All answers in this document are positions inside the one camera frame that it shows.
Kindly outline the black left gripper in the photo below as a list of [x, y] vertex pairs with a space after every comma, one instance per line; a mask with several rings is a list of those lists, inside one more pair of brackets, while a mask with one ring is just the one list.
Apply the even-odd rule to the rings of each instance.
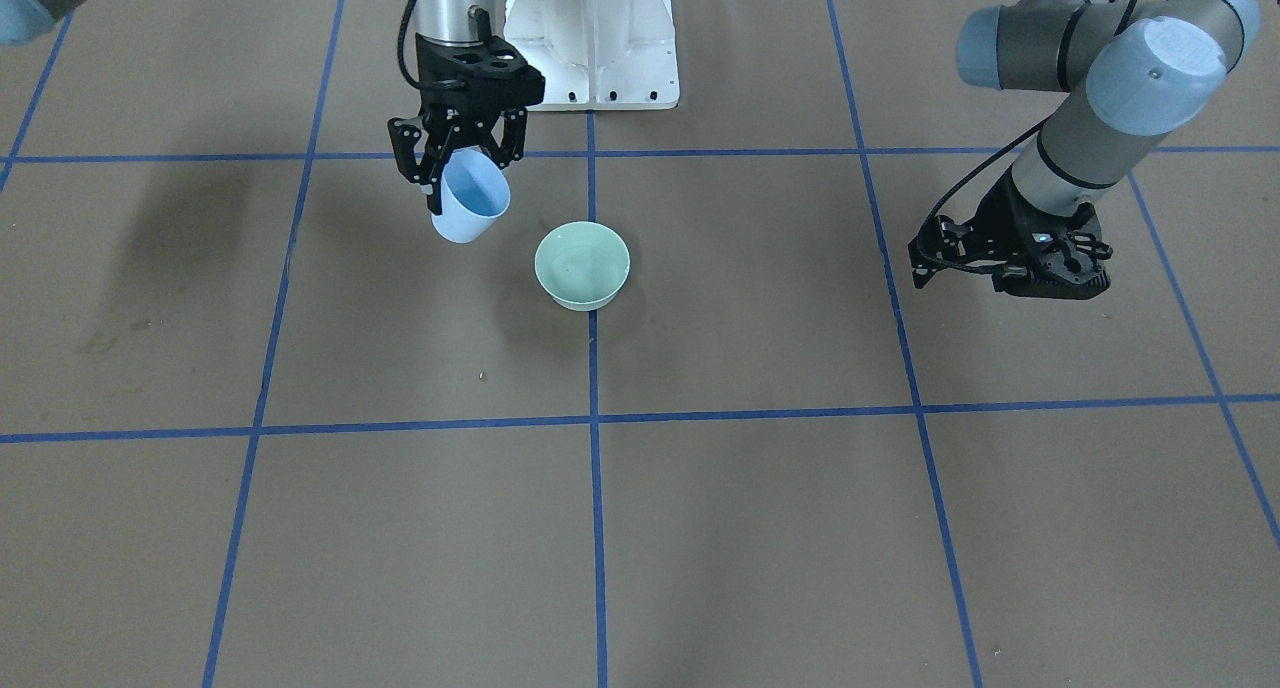
[[1070, 205], [1060, 217], [1034, 208], [1011, 174], [1000, 176], [980, 199], [975, 226], [950, 217], [925, 217], [908, 254], [911, 283], [923, 290], [945, 270], [991, 275], [996, 292], [1025, 299], [1089, 301], [1108, 290], [1106, 261], [1093, 202]]

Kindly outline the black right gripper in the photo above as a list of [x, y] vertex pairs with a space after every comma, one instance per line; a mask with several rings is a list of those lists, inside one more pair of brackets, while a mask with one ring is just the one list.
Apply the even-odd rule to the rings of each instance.
[[480, 127], [480, 150], [504, 170], [524, 159], [527, 107], [543, 104], [545, 75], [511, 43], [445, 46], [416, 37], [420, 113], [387, 121], [397, 170], [417, 185], [434, 217], [442, 217], [444, 170], [468, 147], [467, 128]]

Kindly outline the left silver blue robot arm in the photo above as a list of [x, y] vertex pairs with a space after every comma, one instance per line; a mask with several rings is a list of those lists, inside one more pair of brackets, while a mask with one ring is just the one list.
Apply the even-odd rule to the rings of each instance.
[[1061, 92], [957, 223], [931, 208], [911, 283], [986, 275], [1024, 299], [1088, 301], [1111, 284], [1097, 202], [1194, 119], [1260, 36], [1257, 0], [1019, 0], [970, 14], [955, 49], [970, 86]]

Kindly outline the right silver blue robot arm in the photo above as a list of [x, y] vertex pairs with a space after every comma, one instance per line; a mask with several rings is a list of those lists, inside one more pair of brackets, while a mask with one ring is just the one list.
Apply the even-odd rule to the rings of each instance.
[[397, 65], [417, 91], [419, 113], [387, 121], [397, 169], [443, 214], [444, 171], [457, 152], [480, 150], [497, 168], [524, 159], [529, 110], [547, 79], [495, 28], [497, 0], [407, 0]]

